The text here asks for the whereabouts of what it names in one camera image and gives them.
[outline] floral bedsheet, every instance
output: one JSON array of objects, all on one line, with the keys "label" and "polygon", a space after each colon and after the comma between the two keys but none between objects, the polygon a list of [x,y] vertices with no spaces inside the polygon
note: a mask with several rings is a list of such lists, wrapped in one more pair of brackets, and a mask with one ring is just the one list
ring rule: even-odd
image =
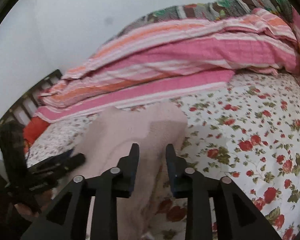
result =
[{"label": "floral bedsheet", "polygon": [[[300,230],[300,86],[294,77],[243,73],[225,89],[171,101],[188,117],[180,156],[207,177],[230,176],[282,239],[293,239]],[[185,228],[186,201],[167,191],[150,231],[156,240],[183,240]]]}]

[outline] red cloth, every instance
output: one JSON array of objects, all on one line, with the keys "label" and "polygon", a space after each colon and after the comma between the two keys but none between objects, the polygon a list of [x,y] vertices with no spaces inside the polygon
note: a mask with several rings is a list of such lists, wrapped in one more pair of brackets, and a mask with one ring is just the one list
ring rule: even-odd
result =
[{"label": "red cloth", "polygon": [[47,129],[50,123],[42,120],[40,117],[33,117],[27,126],[23,129],[23,138],[31,145]]}]

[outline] metal screw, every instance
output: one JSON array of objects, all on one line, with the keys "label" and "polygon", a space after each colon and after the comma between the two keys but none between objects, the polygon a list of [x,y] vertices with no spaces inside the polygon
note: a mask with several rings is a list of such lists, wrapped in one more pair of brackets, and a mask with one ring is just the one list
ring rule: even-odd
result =
[{"label": "metal screw", "polygon": [[80,175],[75,176],[75,177],[73,178],[73,181],[74,181],[75,183],[79,183],[79,182],[81,182],[82,180],[83,180],[83,177],[80,176]]},{"label": "metal screw", "polygon": [[232,182],[232,180],[229,177],[223,177],[221,181],[226,184],[230,184]]},{"label": "metal screw", "polygon": [[120,170],[120,168],[118,168],[118,167],[113,167],[111,170],[110,170],[110,172],[112,173],[112,174],[117,174],[117,173],[119,173],[121,170]]},{"label": "metal screw", "polygon": [[185,173],[187,174],[193,174],[195,172],[195,170],[193,168],[186,168],[185,169]]}]

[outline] towel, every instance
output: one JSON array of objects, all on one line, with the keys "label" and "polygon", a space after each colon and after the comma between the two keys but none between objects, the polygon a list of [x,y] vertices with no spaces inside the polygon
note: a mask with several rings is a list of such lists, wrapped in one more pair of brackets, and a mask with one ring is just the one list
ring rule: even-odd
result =
[{"label": "towel", "polygon": [[75,148],[73,154],[83,153],[86,162],[73,171],[71,177],[82,175],[87,179],[115,167],[121,157],[129,154],[133,143],[139,144],[134,191],[129,199],[117,199],[119,240],[139,240],[147,232],[151,217],[165,197],[160,190],[168,181],[165,148],[172,143],[176,151],[180,150],[186,126],[186,116],[170,102],[154,104],[140,112],[110,107],[91,123]]}]

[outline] wall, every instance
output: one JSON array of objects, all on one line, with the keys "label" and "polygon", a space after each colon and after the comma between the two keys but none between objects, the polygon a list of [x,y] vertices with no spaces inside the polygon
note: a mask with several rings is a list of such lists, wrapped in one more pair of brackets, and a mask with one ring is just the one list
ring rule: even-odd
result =
[{"label": "wall", "polygon": [[42,77],[80,64],[131,21],[208,1],[19,0],[0,25],[0,117]]}]

